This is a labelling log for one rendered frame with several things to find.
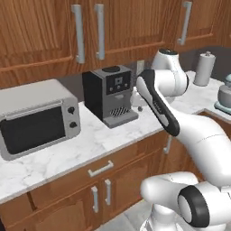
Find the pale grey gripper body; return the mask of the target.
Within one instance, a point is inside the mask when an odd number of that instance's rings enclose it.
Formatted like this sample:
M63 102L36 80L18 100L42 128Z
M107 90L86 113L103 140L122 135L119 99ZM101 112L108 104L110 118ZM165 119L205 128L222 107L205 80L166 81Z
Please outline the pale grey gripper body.
M130 102L132 106L146 106L147 103L145 102L145 100L141 97L141 95L139 94L137 88L133 88L133 92L130 98Z

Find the black grey coffee machine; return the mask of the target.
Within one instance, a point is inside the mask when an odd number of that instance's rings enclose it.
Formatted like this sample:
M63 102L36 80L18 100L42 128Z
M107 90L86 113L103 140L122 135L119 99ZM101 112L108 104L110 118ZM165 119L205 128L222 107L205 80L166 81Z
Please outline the black grey coffee machine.
M138 118L131 108L131 77L131 70L123 65L82 74L85 107L109 128Z

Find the wooden base cupboard door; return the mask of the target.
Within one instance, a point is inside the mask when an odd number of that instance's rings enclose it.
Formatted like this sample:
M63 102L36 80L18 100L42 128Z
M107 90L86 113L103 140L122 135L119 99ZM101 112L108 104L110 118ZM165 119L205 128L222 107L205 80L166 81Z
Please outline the wooden base cupboard door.
M164 154L164 164L162 171L164 173L175 171L190 171L196 175L199 181L203 181L204 177L196 164L189 156L185 146L178 141L175 137L172 137L171 148L168 154Z
M80 189L6 228L6 231L94 231L100 225L94 212L92 184Z
M106 183L102 182L102 223L106 223L141 200L141 182L158 173L161 158L162 150L152 152L105 177L111 184L110 193L107 193Z

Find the white paper towel roll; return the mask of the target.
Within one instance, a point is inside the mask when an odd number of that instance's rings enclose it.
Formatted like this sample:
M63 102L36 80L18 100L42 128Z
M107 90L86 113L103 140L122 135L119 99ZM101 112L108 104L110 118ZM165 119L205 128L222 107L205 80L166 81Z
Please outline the white paper towel roll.
M214 68L216 56L210 51L199 55L199 62L196 68L196 75L193 83L199 87L205 87L209 83L209 79Z

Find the wooden drawer front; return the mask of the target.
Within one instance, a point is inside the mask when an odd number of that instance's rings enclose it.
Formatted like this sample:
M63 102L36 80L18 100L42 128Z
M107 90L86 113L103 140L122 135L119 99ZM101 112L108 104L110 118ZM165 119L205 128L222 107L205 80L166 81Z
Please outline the wooden drawer front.
M0 219L5 227L28 217L32 213L31 203L26 194L0 205Z
M36 208L43 208L52 203L52 201L62 199L69 193L83 188L102 175L108 172L111 173L129 162L161 149L166 144L166 140L167 134L164 131L145 137L137 143L133 143L117 152L113 152L106 157L102 157L99 160L59 177L52 182L48 182L37 189L33 189L29 193L28 198ZM109 161L114 164L113 168L103 171L96 177L89 176L89 170L96 171L106 167Z

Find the silver toaster oven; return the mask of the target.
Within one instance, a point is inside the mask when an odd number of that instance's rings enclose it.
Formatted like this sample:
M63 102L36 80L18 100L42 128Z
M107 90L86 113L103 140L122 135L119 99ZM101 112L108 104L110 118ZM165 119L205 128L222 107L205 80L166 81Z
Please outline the silver toaster oven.
M45 144L43 147L36 148L30 152L23 152L16 157L2 153L0 148L0 156L6 161L15 160L24 155L71 139L80 133L79 101L58 80L49 79L14 88L1 89L0 122L5 118L13 119L19 116L26 116L55 106L61 106L66 133L64 138ZM68 112L68 108L71 106L75 107L74 114ZM76 122L78 126L70 128L69 124L71 122Z

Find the black toaster oven door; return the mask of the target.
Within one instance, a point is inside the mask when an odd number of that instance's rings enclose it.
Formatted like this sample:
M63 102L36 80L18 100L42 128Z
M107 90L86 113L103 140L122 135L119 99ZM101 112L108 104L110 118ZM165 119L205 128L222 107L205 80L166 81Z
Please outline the black toaster oven door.
M65 136L61 106L0 122L1 151L13 157Z

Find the wooden wall cupboard door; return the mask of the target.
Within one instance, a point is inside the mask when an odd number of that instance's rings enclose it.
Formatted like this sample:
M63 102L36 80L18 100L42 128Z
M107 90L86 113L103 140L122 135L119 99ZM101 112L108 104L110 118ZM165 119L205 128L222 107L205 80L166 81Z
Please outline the wooden wall cupboard door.
M187 38L184 45L178 44L186 8L185 1L191 1L192 7L189 18ZM218 25L224 10L224 0L181 0L178 29L174 49L177 52L195 50L218 44Z
M0 88L89 69L79 56L75 6L86 0L0 0Z
M95 4L105 7L105 58L94 60L96 68L145 60L173 46L179 0L89 0L93 47L98 52Z

